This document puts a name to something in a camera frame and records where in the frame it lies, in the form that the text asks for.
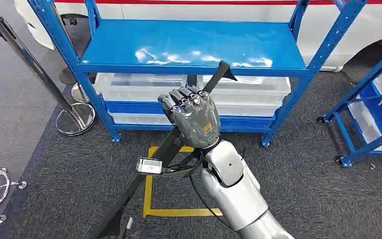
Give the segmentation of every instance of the shelf post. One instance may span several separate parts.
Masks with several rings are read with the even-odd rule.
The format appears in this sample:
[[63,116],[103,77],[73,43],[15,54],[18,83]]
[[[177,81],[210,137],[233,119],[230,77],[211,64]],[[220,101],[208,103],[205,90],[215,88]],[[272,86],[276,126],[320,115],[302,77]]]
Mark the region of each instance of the shelf post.
[[53,44],[67,63],[74,77],[83,87],[84,92],[90,99],[90,103],[93,105],[95,111],[112,136],[112,141],[119,142],[121,139],[120,133],[113,127],[113,121],[107,113],[107,110],[101,102],[100,97],[97,95],[93,85],[91,84],[88,75],[86,72],[82,72],[77,67],[77,65],[80,63],[80,59],[62,24],[62,20],[59,17],[55,5],[53,3],[49,3],[48,0],[27,1],[33,11],[36,13],[40,22],[45,27],[47,33],[53,41]]
[[100,13],[95,0],[84,0],[84,4],[86,5],[87,15],[89,16],[90,34],[93,38],[101,21]]
[[367,0],[350,0],[342,8],[339,16],[334,22],[332,28],[327,33],[326,38],[320,45],[320,48],[315,53],[311,62],[308,65],[308,72],[298,79],[298,83],[295,89],[290,93],[287,99],[284,101],[284,105],[276,111],[276,120],[271,124],[271,131],[262,137],[261,143],[264,147],[270,145],[270,141],[273,136],[279,130],[279,127],[285,121],[293,106],[303,95],[305,89],[314,79],[314,76],[323,66],[326,59],[330,56],[333,49],[342,39],[349,26],[354,22],[355,17],[365,6]]
[[299,28],[301,27],[302,17],[304,16],[305,10],[309,4],[310,0],[299,0],[296,3],[295,9],[293,10],[292,16],[289,21],[289,28],[295,38],[298,39]]

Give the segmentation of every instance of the robot forearm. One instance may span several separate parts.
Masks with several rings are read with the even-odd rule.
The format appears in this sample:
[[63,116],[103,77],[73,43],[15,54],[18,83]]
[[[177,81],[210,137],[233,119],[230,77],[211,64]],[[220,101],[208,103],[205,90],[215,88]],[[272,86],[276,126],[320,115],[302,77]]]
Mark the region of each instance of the robot forearm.
[[220,142],[206,154],[206,159],[212,169],[201,170],[202,184],[242,239],[293,238],[270,213],[260,184],[231,143]]

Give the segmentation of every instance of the gray robotic hand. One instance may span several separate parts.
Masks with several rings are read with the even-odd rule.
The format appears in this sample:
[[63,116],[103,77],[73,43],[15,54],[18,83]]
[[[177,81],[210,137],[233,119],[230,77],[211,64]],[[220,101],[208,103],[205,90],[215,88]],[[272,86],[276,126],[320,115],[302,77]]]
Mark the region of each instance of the gray robotic hand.
[[197,87],[181,87],[160,95],[166,116],[181,131],[185,145],[208,148],[220,134],[220,118],[209,93]]

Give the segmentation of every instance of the robotic hand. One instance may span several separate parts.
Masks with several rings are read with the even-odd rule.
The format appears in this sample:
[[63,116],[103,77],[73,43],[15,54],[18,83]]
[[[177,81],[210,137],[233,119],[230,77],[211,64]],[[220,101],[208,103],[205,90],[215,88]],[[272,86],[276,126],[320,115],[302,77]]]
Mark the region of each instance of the robotic hand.
[[181,87],[160,95],[158,100],[169,120],[180,129],[184,144],[204,149],[217,143],[220,118],[208,92]]
[[[213,76],[217,82],[230,73],[226,66],[227,71]],[[161,95],[159,101],[180,129],[184,144],[202,149],[209,167],[201,170],[200,179],[231,228],[243,239],[293,239],[270,213],[260,184],[244,159],[231,143],[219,140],[219,115],[209,95],[217,82],[210,81],[202,91],[182,87]]]

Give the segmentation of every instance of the metal shelf board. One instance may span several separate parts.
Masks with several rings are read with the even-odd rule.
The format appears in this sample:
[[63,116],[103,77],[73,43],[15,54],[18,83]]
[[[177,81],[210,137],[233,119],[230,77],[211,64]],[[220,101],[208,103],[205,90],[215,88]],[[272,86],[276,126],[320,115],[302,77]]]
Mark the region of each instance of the metal shelf board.
[[83,71],[235,75],[307,72],[287,23],[102,19],[78,67]]

